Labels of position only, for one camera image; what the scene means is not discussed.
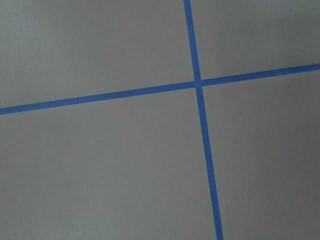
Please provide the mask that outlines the brown paper table cover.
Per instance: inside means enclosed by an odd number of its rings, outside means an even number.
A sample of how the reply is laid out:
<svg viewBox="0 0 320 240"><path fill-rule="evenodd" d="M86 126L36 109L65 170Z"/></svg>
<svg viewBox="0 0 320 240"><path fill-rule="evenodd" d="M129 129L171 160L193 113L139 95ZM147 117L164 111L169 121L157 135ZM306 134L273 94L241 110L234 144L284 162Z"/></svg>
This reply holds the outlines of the brown paper table cover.
<svg viewBox="0 0 320 240"><path fill-rule="evenodd" d="M320 237L317 0L193 0L226 240ZM3 0L3 240L214 240L184 2Z"/></svg>

